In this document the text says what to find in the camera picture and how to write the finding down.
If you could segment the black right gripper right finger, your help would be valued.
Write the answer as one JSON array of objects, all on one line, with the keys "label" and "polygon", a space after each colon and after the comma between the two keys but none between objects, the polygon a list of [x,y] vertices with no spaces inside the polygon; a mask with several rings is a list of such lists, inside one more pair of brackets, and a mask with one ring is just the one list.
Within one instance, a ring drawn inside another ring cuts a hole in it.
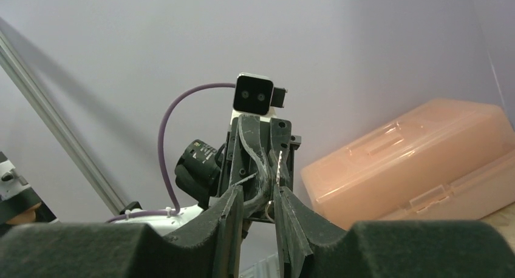
[{"label": "black right gripper right finger", "polygon": [[514,252],[477,220],[361,221],[344,230],[275,188],[284,277],[513,277]]}]

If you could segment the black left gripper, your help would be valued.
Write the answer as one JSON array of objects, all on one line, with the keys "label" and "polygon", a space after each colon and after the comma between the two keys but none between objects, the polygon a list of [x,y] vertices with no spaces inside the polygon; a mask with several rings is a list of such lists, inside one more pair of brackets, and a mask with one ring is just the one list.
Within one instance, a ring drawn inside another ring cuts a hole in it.
[{"label": "black left gripper", "polygon": [[244,218],[271,223],[274,186],[291,189],[295,152],[301,137],[293,135],[292,123],[276,117],[240,114],[230,121],[217,196],[232,186],[244,194]]}]

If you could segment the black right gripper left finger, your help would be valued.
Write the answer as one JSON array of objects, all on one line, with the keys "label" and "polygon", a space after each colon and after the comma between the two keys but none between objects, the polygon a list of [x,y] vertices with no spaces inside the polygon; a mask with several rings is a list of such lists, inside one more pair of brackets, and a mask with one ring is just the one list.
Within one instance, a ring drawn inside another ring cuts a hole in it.
[{"label": "black right gripper left finger", "polygon": [[161,236],[149,225],[31,223],[1,239],[2,277],[234,277],[242,188]]}]

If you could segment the silver padlock key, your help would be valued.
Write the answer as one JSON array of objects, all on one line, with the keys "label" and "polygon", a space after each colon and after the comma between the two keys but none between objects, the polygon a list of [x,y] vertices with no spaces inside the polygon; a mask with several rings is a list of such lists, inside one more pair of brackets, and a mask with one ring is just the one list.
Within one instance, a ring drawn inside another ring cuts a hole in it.
[{"label": "silver padlock key", "polygon": [[278,188],[280,186],[280,177],[281,177],[281,161],[282,161],[282,151],[279,151],[278,160],[277,160],[277,166],[276,166],[276,176],[275,176],[275,182],[272,185],[271,195],[268,203],[265,207],[265,216],[268,221],[271,223],[275,223],[275,218],[271,216],[271,210],[274,203],[274,191],[275,188]]}]

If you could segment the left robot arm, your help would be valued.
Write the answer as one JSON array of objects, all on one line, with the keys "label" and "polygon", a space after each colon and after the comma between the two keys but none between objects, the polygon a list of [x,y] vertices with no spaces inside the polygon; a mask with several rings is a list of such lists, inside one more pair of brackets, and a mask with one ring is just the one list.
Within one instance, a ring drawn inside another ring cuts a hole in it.
[{"label": "left robot arm", "polygon": [[295,152],[301,141],[292,134],[290,121],[250,114],[233,117],[222,147],[194,140],[176,164],[176,185],[197,201],[195,206],[150,211],[133,202],[108,222],[147,223],[165,235],[206,211],[228,189],[240,186],[244,220],[271,223],[273,188],[293,187]]}]

